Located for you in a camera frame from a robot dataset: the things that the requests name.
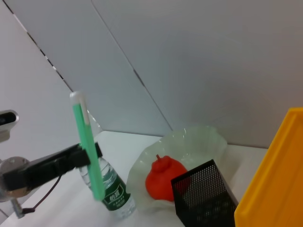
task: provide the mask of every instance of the red pepper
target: red pepper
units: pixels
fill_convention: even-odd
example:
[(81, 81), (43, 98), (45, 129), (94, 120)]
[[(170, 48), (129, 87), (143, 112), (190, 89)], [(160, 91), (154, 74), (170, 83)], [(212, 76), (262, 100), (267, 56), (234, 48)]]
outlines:
[(174, 201), (170, 181), (187, 172), (185, 167), (169, 156), (160, 158), (153, 162), (152, 169), (145, 180), (145, 187), (149, 195), (155, 200)]

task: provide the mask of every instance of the white tabletop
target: white tabletop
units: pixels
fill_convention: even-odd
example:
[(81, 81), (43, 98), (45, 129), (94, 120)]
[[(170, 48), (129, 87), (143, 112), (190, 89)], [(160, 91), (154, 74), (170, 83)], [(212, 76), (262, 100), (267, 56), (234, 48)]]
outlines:
[[(128, 172), (140, 153), (159, 137), (134, 135), (128, 133), (100, 133), (99, 142), (104, 158), (126, 181)], [(226, 162), (235, 162), (234, 170), (224, 178), (230, 182), (230, 188), (238, 200), (243, 196), (266, 149), (248, 148), (229, 145), (226, 151)], [(23, 205), (23, 208), (33, 207), (52, 187), (56, 180), (40, 187)], [(161, 210), (142, 215), (135, 211), (129, 218), (116, 221), (109, 215), (101, 202), (93, 200), (92, 193), (82, 181), (78, 170), (73, 170), (62, 176), (60, 182), (40, 204), (35, 213), (27, 214), (17, 219), (12, 214), (1, 227), (139, 227), (139, 226), (169, 226), (182, 227), (182, 223), (174, 213)]]

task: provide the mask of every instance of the yellow plastic bin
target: yellow plastic bin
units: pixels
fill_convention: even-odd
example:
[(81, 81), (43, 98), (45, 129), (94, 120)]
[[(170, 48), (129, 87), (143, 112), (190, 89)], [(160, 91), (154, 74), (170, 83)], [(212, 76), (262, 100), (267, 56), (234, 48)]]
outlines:
[(303, 227), (303, 108), (288, 111), (235, 211), (236, 227)]

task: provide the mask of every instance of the mesh container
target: mesh container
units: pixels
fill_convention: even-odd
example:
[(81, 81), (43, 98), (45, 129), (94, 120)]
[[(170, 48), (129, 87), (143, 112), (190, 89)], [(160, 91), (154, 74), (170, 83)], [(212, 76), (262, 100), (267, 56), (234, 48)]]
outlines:
[(176, 214), (186, 227), (234, 227), (238, 205), (213, 160), (171, 181)]

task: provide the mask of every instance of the water bottle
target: water bottle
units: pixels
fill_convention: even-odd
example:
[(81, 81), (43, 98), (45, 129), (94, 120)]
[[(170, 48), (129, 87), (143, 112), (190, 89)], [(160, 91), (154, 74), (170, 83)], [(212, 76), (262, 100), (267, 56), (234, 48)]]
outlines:
[[(130, 216), (136, 209), (136, 205), (132, 196), (126, 193), (125, 183), (104, 158), (100, 157), (98, 160), (105, 187), (103, 204), (117, 219)], [(80, 168), (80, 174), (85, 184), (90, 188), (89, 173), (86, 166)]]

